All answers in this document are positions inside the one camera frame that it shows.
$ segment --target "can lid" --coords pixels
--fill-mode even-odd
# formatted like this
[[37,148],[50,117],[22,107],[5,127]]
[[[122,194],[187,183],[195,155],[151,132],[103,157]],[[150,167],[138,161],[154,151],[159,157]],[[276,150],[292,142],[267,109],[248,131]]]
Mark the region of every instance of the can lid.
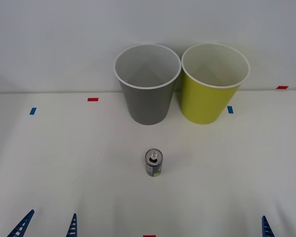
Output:
[[162,163],[163,155],[158,149],[150,149],[145,155],[145,161],[148,165],[157,166]]

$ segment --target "blue plastic part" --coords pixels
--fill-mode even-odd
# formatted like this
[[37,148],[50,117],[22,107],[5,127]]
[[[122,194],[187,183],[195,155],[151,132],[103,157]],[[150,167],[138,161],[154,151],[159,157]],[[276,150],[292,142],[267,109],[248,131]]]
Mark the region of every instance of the blue plastic part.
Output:
[[33,215],[34,210],[30,211],[7,237],[23,237]]
[[34,115],[35,114],[35,111],[36,111],[36,108],[32,108],[31,109],[31,112],[30,112],[30,115]]
[[232,106],[227,106],[227,109],[228,109],[228,113],[233,114]]
[[262,217],[262,237],[275,237],[265,216]]
[[78,237],[78,224],[76,214],[74,214],[73,219],[71,220],[66,237]]

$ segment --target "white table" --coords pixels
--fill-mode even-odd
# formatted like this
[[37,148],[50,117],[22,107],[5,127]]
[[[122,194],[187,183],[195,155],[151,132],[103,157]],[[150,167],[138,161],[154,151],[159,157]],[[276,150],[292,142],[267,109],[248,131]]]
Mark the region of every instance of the white table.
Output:
[[[87,102],[98,97],[98,102]],[[296,237],[296,91],[240,91],[210,125],[134,122],[121,93],[0,94],[0,237]],[[34,115],[31,108],[37,107]],[[150,148],[164,154],[146,174]]]

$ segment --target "gray bin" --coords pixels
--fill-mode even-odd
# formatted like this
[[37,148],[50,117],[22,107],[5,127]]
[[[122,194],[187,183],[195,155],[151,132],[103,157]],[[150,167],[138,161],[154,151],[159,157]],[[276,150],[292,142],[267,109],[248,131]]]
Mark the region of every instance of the gray bin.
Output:
[[180,71],[178,55],[162,45],[140,44],[120,53],[114,72],[136,122],[152,125],[167,116]]

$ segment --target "yellow-green bin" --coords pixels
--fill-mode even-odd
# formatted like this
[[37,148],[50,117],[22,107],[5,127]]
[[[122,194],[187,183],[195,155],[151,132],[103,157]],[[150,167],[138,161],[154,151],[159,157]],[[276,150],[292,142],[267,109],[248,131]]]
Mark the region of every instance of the yellow-green bin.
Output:
[[220,43],[190,47],[182,56],[182,68],[181,111],[198,124],[214,122],[250,73],[247,58]]

